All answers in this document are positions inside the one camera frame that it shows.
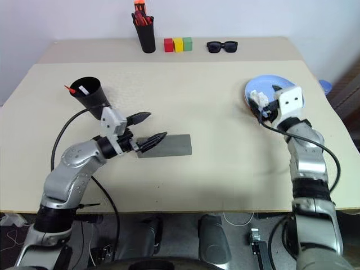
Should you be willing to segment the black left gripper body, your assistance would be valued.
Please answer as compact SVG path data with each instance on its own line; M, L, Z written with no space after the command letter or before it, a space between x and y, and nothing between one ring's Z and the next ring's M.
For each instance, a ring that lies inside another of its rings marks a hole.
M126 128L124 133L119 136L119 146L122 152L138 152L140 150L139 145L133 140L133 133L129 128Z

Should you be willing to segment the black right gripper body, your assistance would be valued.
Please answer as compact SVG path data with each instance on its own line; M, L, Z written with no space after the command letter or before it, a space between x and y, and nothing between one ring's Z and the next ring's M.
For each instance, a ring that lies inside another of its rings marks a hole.
M266 122L273 122L278 117L278 109L278 101L270 102L266 107L262 108L260 112L262 120Z

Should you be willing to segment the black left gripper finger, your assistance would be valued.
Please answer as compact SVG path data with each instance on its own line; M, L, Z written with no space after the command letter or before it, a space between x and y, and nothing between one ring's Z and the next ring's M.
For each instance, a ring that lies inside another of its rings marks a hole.
M139 152L147 152L157 146L166 136L167 132L157 133L151 137L140 138L137 141Z
M137 125L151 115L150 112L138 112L127 117L127 125Z

